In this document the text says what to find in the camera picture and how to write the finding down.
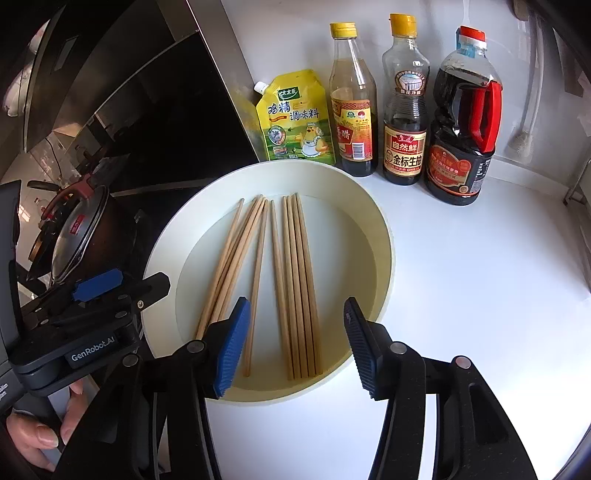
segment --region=finger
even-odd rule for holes
[[[70,384],[70,390],[72,390],[74,393],[77,393],[78,395],[82,395],[84,391],[84,379],[81,378]]]
[[[66,416],[64,416],[60,430],[61,439],[66,445],[70,441],[74,429],[87,408],[88,401],[86,395],[84,393],[74,393],[74,388],[72,388],[72,391],[70,392],[70,400],[68,401],[68,405],[66,405]]]
[[[50,472],[56,469],[40,450],[57,447],[59,441],[53,430],[18,413],[12,413],[7,418],[6,427],[15,447],[29,463]]]

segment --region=kitchen counter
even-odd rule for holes
[[[591,295],[561,201],[487,178],[471,206],[422,183],[359,182],[394,237],[394,291],[384,325],[423,356],[470,357],[512,420],[540,480],[564,465],[591,423]],[[225,480],[368,477],[386,401],[363,390],[355,364],[274,404],[210,401]],[[427,397],[420,479],[431,479],[436,401]]]

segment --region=wooden chopstick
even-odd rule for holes
[[[261,202],[259,208],[255,212],[255,219],[254,219],[251,229],[248,233],[248,237],[246,238],[246,243],[244,245],[244,248],[241,251],[239,251],[239,254],[237,254],[237,255],[240,255],[238,258],[238,266],[236,267],[236,269],[234,270],[234,273],[232,274],[232,278],[230,280],[230,287],[228,288],[228,293],[226,294],[226,298],[224,299],[224,302],[222,304],[222,311],[220,312],[220,316],[216,320],[217,322],[220,320],[226,319],[226,315],[228,314],[228,307],[229,307],[230,301],[232,299],[232,293],[234,292],[234,287],[236,287],[236,282],[238,281],[238,277],[240,276],[240,269],[242,268],[242,262],[244,262],[244,258],[246,257],[246,254],[248,253],[248,248],[251,244],[251,239],[254,237],[254,232],[255,232],[256,226],[261,218],[264,206],[265,206],[265,202],[263,199],[263,202]]]
[[[217,322],[220,317],[224,315],[228,304],[230,303],[230,296],[232,295],[234,286],[236,286],[236,281],[238,279],[238,274],[240,273],[242,262],[244,261],[244,256],[246,255],[252,239],[252,234],[255,230],[254,224],[261,216],[262,207],[263,198],[261,196],[257,199],[255,207],[253,208],[250,217],[246,221],[245,229],[242,232],[240,241],[237,244],[236,253],[234,254],[232,262],[230,263],[228,273],[224,279],[222,288],[220,289],[219,297],[216,299],[216,305],[213,309],[212,317],[209,323]]]
[[[290,336],[291,336],[291,357],[293,359],[294,378],[301,378],[300,348],[298,346],[297,320],[296,320],[296,299],[294,294],[294,281],[291,271],[291,248],[289,218],[287,212],[287,197],[282,198],[283,206],[283,255],[285,257],[285,282],[287,285],[287,304],[289,306]]]
[[[294,212],[295,245],[297,252],[297,265],[300,274],[301,306],[304,317],[304,335],[306,338],[306,357],[308,360],[308,374],[316,375],[314,361],[314,337],[312,335],[312,323],[310,319],[310,303],[308,300],[308,282],[306,280],[306,265],[304,262],[304,247],[301,238],[300,214],[298,212],[296,196],[291,196],[291,208]]]
[[[293,380],[294,367],[291,357],[290,328],[288,324],[287,306],[285,305],[285,285],[283,282],[283,265],[281,263],[281,251],[279,247],[279,235],[277,232],[277,214],[275,212],[275,200],[271,200],[271,230],[273,238],[273,266],[275,270],[275,294],[277,296],[277,308],[279,310],[279,326],[281,330],[281,344],[287,379]]]
[[[314,275],[312,274],[312,259],[310,257],[310,245],[306,222],[304,221],[304,210],[301,206],[300,194],[295,194],[297,209],[300,217],[301,239],[304,247],[304,263],[306,264],[306,281],[308,285],[308,299],[310,301],[310,319],[312,323],[312,337],[314,339],[314,360],[316,364],[316,375],[323,372],[322,369],[322,339],[320,336],[320,323],[318,320],[318,307],[316,304],[316,292],[314,290]]]
[[[242,223],[240,225],[240,229],[238,230],[238,232],[236,233],[236,235],[232,239],[232,246],[230,247],[228,256],[226,257],[226,261],[224,263],[223,270],[222,270],[222,275],[220,276],[220,279],[219,279],[219,281],[217,282],[217,285],[216,285],[216,292],[215,292],[215,294],[213,296],[214,302],[220,296],[220,292],[222,291],[222,286],[223,286],[224,280],[226,280],[226,277],[228,276],[228,270],[230,270],[230,265],[232,263],[232,259],[236,255],[236,250],[238,249],[238,243],[239,243],[240,239],[242,238],[242,235],[244,233],[244,230],[246,229],[246,224],[248,223],[249,218],[255,212],[255,207],[257,206],[257,201],[259,199],[262,199],[262,195],[257,195],[256,197],[254,197],[252,199],[251,205],[248,208],[248,210],[246,211],[246,213],[244,215],[244,218],[242,219]]]
[[[294,226],[294,212],[291,198],[287,199],[287,218],[290,232],[291,273],[294,285],[295,319],[297,325],[298,348],[300,350],[300,368],[302,378],[308,377],[308,358],[306,356],[306,333],[304,331],[304,316],[301,306],[300,274],[297,265],[296,229]]]
[[[245,377],[250,377],[251,374],[252,339],[255,333],[256,304],[258,301],[259,283],[261,282],[262,253],[265,246],[265,230],[267,228],[268,207],[269,200],[265,200],[262,210],[261,227],[259,229],[259,242],[256,249],[255,274],[252,279],[251,324],[248,328],[248,335],[246,337],[246,343],[242,352],[242,372]]]
[[[228,232],[228,237],[226,238],[226,242],[224,243],[222,254],[217,262],[216,270],[213,274],[213,278],[211,283],[209,284],[209,290],[207,292],[207,300],[201,312],[201,316],[199,317],[199,323],[197,324],[197,332],[195,333],[195,338],[200,340],[203,338],[203,334],[205,333],[205,328],[207,328],[207,324],[209,322],[209,316],[212,313],[213,302],[215,300],[215,292],[217,283],[219,282],[224,264],[230,254],[230,245],[232,243],[232,237],[234,236],[234,232],[236,231],[236,226],[238,224],[238,219],[240,218],[240,212],[242,211],[242,206],[244,205],[244,199],[240,199],[238,202],[238,208],[236,213],[234,214],[234,218],[232,219],[232,224],[230,225],[230,230]]]

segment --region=cooking wine bottle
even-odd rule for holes
[[[375,81],[357,45],[355,24],[331,23],[335,62],[329,89],[339,154],[345,172],[371,175],[378,166],[378,115]]]

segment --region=bottle label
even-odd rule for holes
[[[427,81],[425,75],[414,70],[403,70],[394,77],[396,91],[404,95],[422,95],[425,93]]]
[[[458,159],[441,145],[433,145],[429,155],[428,175],[439,188],[459,197],[476,195],[482,187],[482,181],[488,170],[491,159],[473,161]],[[470,171],[477,168],[476,175]]]
[[[369,100],[331,100],[340,156],[350,161],[371,160],[374,152]]]
[[[427,131],[405,132],[384,126],[384,167],[401,177],[421,173]]]

